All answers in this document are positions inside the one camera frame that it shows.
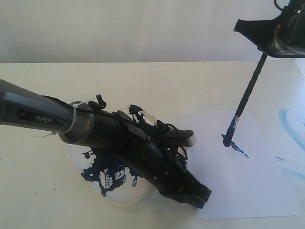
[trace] zip tie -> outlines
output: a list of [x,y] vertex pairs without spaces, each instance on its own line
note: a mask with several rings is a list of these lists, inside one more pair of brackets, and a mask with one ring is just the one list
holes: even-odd
[[75,124],[75,121],[76,121],[76,109],[78,108],[78,106],[79,105],[82,105],[82,104],[85,104],[85,103],[87,103],[87,102],[89,102],[89,101],[91,101],[91,100],[93,100],[94,98],[92,98],[92,99],[89,99],[89,100],[87,100],[87,101],[85,101],[85,102],[81,102],[81,103],[79,103],[79,104],[72,104],[72,106],[73,106],[73,121],[72,121],[72,123],[71,123],[71,126],[69,127],[69,129],[68,130],[66,130],[65,132],[56,132],[56,131],[52,131],[50,134],[48,134],[48,135],[45,135],[45,136],[34,136],[34,137],[48,137],[48,136],[51,136],[51,135],[56,135],[56,134],[65,134],[65,133],[67,133],[67,132],[69,132],[70,130],[72,130],[72,128],[74,127],[74,124]]

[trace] robotic arm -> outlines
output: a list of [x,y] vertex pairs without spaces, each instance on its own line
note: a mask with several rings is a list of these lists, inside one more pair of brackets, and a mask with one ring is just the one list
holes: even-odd
[[186,152],[178,152],[193,146],[193,131],[160,120],[151,124],[135,105],[130,106],[133,120],[122,111],[108,113],[102,97],[97,99],[99,103],[84,103],[74,114],[69,104],[0,80],[0,125],[57,132],[65,143],[120,159],[164,197],[202,208],[211,191],[187,170]]

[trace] sheet of paper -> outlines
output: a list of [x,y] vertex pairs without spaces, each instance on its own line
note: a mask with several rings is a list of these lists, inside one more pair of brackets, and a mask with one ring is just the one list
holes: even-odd
[[240,118],[233,141],[250,158],[223,146],[233,114],[200,113],[178,118],[179,129],[195,132],[188,169],[212,194],[196,219],[291,216],[293,195],[252,117]]

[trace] white table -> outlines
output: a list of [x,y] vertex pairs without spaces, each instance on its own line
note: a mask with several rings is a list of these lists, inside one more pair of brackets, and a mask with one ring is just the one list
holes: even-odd
[[[177,114],[234,110],[256,62],[0,64],[0,78],[66,102],[102,94],[107,111],[138,104],[176,124]],[[305,77],[292,60],[267,61],[249,111],[274,156],[305,164],[305,152],[282,127],[278,110],[305,116]],[[120,208],[80,176],[57,136],[0,127],[0,228],[304,228],[304,215],[276,218],[194,219],[194,208],[154,193]],[[305,181],[285,175],[305,210]]]

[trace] white wall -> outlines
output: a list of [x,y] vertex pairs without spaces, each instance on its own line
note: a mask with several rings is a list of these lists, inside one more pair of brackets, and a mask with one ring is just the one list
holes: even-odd
[[237,19],[279,12],[272,0],[0,0],[0,62],[254,60]]

